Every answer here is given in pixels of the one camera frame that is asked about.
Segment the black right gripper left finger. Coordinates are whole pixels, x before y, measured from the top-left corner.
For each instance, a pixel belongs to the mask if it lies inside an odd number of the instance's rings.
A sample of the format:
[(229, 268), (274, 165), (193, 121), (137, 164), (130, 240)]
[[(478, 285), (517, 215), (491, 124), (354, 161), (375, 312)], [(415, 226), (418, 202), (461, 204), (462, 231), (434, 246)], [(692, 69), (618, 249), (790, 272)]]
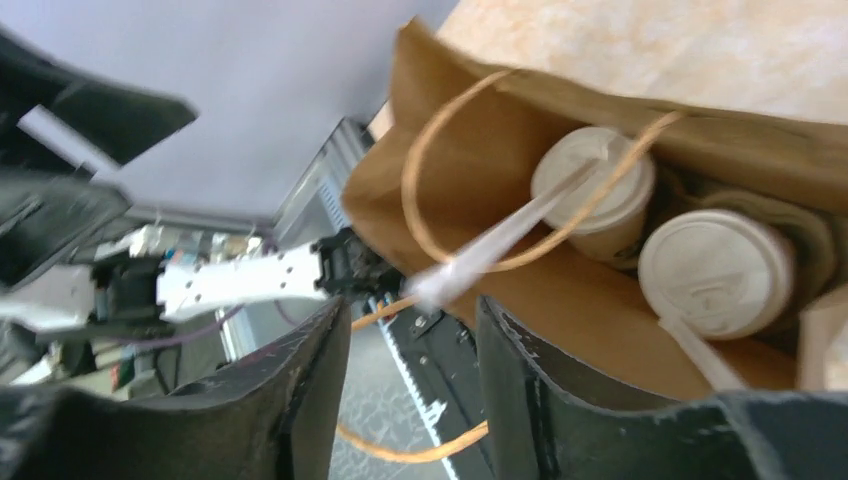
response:
[(324, 479), (351, 337), (348, 303), (162, 397), (1, 391), (5, 479)]

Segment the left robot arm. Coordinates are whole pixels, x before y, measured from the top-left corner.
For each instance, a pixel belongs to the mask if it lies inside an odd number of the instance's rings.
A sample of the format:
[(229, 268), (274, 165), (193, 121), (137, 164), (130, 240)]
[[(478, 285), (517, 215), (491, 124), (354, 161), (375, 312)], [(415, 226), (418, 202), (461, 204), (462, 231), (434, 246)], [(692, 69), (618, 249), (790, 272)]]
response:
[(351, 299), (397, 291), (400, 273), (350, 228), (286, 250), (211, 264), (99, 255), (142, 220), (118, 188), (91, 181), (20, 127), (43, 108), (120, 165), (197, 117), (185, 100), (56, 62), (1, 34), (1, 313), (37, 339), (147, 337), (234, 304)]

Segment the white paper cup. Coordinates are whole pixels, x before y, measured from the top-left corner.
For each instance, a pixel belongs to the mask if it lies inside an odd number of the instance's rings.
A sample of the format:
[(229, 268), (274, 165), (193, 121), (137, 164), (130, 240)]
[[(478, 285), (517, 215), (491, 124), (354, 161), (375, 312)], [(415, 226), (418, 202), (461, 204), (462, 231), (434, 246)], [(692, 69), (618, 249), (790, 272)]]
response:
[(604, 200), (570, 234), (567, 242), (596, 261), (621, 266), (639, 250), (650, 199), (629, 202)]

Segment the white straw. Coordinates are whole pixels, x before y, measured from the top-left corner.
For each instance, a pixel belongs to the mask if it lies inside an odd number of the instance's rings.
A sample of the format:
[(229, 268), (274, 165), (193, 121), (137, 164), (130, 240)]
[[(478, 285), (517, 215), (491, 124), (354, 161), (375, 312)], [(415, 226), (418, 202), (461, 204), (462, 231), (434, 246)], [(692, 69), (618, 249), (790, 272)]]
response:
[(442, 308), (468, 291), (563, 198), (590, 178), (597, 162), (585, 162), (555, 186), (467, 243), (451, 260), (418, 273), (404, 295), (425, 312)]

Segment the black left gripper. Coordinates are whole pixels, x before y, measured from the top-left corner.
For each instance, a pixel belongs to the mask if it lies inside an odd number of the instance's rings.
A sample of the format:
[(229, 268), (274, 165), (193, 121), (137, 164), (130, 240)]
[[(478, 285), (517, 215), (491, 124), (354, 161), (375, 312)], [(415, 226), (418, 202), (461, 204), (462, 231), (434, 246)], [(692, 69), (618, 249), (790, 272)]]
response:
[(81, 137), (124, 166), (197, 118), (179, 98), (63, 65), (2, 29), (1, 290), (35, 280), (129, 210), (120, 188), (94, 179), (103, 163)]

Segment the brown paper bag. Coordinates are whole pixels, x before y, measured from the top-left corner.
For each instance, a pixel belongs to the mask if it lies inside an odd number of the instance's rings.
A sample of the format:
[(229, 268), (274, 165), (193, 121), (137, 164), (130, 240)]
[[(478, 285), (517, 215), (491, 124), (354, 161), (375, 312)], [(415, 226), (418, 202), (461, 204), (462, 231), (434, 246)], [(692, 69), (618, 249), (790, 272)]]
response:
[[(395, 40), (393, 127), (354, 169), (343, 193), (354, 229), (405, 274), (432, 264), (413, 239), (401, 173), (416, 137), (438, 109), (494, 74), (411, 21)], [(636, 134), (671, 102), (604, 94), (537, 70), (511, 72), (464, 107), (430, 142), (417, 199), (434, 238), (455, 249), (530, 197), (542, 155), (589, 124)], [(662, 162), (736, 187), (843, 215), (847, 129), (683, 106), (653, 147)], [(675, 400), (711, 389), (644, 300), (637, 282), (567, 245), (515, 270), (484, 277), (473, 296), (500, 302), (530, 330), (589, 366)]]

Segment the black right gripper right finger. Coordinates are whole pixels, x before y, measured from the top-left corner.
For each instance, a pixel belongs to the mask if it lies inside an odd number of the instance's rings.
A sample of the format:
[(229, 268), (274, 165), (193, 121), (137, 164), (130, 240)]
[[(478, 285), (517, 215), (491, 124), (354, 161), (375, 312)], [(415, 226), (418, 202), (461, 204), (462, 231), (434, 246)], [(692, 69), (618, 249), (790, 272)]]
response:
[(678, 402), (612, 378), (476, 307), (499, 479), (843, 479), (843, 393), (741, 391)]

